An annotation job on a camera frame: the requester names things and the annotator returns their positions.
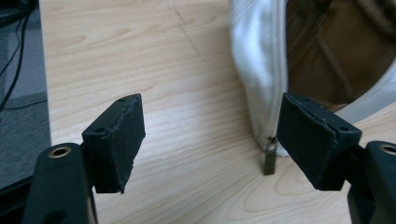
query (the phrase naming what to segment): metal zipper tab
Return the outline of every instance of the metal zipper tab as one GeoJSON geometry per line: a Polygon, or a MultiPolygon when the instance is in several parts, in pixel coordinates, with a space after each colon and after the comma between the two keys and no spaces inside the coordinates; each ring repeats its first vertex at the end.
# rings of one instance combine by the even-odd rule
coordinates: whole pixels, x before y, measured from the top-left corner
{"type": "Polygon", "coordinates": [[[268,140],[269,142],[265,149],[263,172],[264,175],[273,175],[276,167],[277,139],[275,137],[269,137],[268,140]]]}

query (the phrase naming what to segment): white fabric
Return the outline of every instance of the white fabric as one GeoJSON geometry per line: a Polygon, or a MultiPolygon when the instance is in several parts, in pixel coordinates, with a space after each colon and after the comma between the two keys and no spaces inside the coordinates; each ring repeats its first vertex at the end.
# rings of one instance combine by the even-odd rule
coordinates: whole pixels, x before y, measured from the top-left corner
{"type": "Polygon", "coordinates": [[[288,83],[285,1],[233,0],[231,9],[233,58],[246,89],[255,138],[265,149],[268,138],[276,135],[288,83]]]}

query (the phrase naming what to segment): wooden table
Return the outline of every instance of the wooden table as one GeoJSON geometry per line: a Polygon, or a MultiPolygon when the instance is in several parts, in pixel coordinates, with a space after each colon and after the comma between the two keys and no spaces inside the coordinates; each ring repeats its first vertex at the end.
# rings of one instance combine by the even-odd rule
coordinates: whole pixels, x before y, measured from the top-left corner
{"type": "MultiPolygon", "coordinates": [[[[226,0],[41,0],[52,144],[141,92],[147,137],[101,223],[350,223],[347,190],[312,188],[290,159],[263,176],[230,53],[226,0]]],[[[396,142],[396,104],[357,124],[396,142]]]]}

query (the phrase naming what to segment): screw hole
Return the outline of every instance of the screw hole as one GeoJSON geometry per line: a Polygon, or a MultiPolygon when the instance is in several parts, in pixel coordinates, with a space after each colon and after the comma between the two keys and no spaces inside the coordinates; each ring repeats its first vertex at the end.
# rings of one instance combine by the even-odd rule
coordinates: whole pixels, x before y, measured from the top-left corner
{"type": "Polygon", "coordinates": [[[381,146],[381,149],[382,149],[383,151],[385,151],[386,153],[388,153],[388,154],[391,154],[391,155],[395,155],[395,156],[396,156],[396,147],[394,147],[394,146],[385,146],[385,145],[382,145],[382,146],[381,146]]]}
{"type": "Polygon", "coordinates": [[[102,132],[104,132],[104,131],[105,131],[104,128],[95,129],[95,132],[96,132],[96,133],[102,133],[102,132]]]}
{"type": "Polygon", "coordinates": [[[49,153],[49,157],[53,159],[61,158],[72,151],[70,147],[58,147],[49,153]]]}
{"type": "Polygon", "coordinates": [[[347,127],[339,127],[339,129],[340,129],[341,131],[345,131],[345,132],[349,131],[349,129],[348,129],[347,127]]]}

